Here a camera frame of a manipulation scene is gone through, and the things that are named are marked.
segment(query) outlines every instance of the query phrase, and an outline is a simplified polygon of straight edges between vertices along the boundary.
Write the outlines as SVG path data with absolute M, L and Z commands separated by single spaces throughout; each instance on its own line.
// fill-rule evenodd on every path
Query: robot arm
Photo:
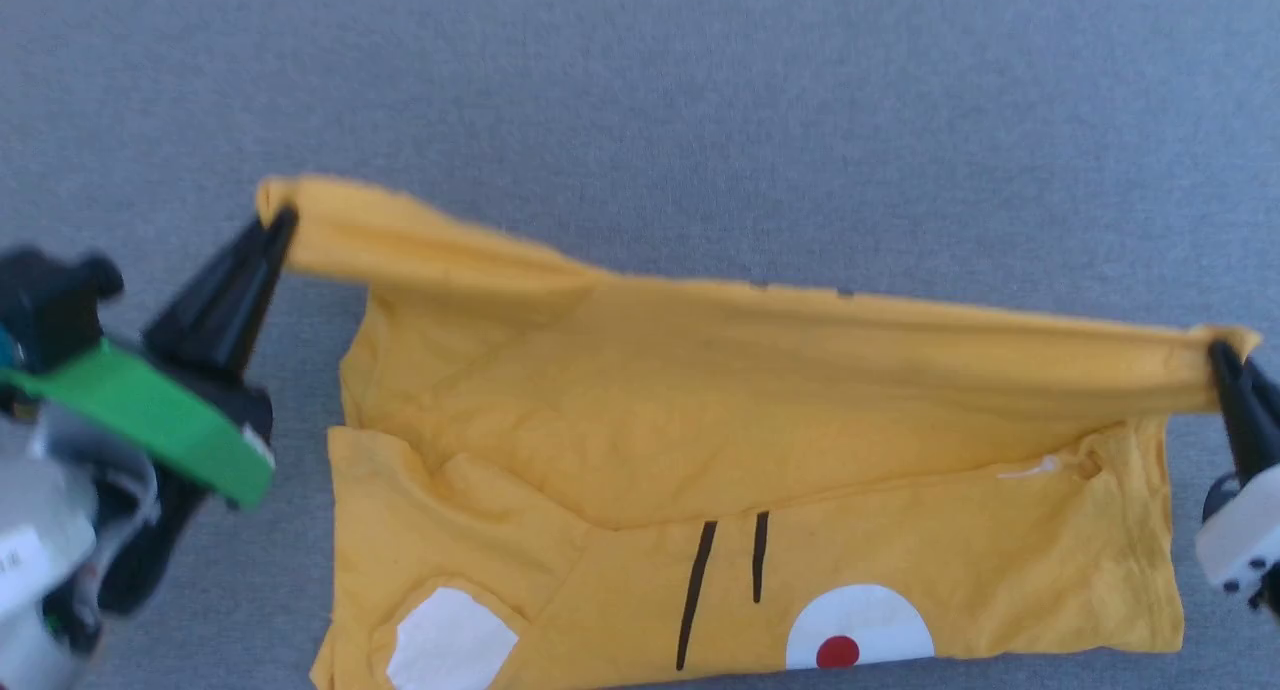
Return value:
M 104 614 L 152 595 L 210 494 L 261 501 L 271 405 L 243 371 L 296 225 L 252 221 L 140 344 L 99 324 L 123 291 L 110 261 L 0 257 L 0 412 L 35 421 L 0 454 L 0 689 L 76 684 Z
M 1204 499 L 1196 554 L 1224 593 L 1280 617 L 1280 389 L 1230 344 L 1215 343 L 1210 362 L 1235 471 Z

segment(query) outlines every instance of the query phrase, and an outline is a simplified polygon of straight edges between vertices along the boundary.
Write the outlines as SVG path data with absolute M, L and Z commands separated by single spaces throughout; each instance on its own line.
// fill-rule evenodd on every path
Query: black line print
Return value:
M 676 672 L 685 670 L 685 655 L 689 654 L 689 634 L 694 630 L 694 612 L 698 611 L 698 595 L 703 591 L 703 575 L 707 572 L 707 559 L 712 557 L 712 540 L 716 539 L 716 521 L 703 524 L 703 538 L 698 542 L 698 556 L 689 572 L 689 595 L 685 598 L 685 617 L 680 621 L 680 648 L 676 649 Z
M 755 516 L 755 550 L 751 553 L 751 598 L 760 604 L 764 591 L 764 547 L 769 543 L 769 512 Z

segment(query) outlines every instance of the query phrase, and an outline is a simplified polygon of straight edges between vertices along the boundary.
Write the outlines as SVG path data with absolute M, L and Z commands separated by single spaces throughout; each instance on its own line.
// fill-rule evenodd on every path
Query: white label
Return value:
M 49 553 L 36 529 L 24 525 L 0 535 L 0 617 L 36 600 L 50 574 Z

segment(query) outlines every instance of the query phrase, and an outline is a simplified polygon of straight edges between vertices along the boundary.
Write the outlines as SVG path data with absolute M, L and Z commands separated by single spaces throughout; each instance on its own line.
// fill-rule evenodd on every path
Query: clothing tag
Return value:
M 1042 472 L 1057 472 L 1062 467 L 1062 463 L 1053 456 L 1044 456 L 1039 465 L 1033 469 L 1023 470 L 1019 472 L 1001 472 L 996 477 L 1001 480 L 1010 480 L 1014 477 L 1029 477 L 1032 475 L 1041 475 Z
M 0 617 L 33 602 L 49 582 L 49 552 L 35 527 L 23 525 L 0 535 Z

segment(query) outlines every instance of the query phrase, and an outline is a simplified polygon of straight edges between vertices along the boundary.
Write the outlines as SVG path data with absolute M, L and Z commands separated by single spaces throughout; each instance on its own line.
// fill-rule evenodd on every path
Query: yellow t-shirt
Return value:
M 320 689 L 577 689 L 1172 652 L 1189 332 L 623 277 L 384 189 L 266 181 L 370 288 L 329 434 Z

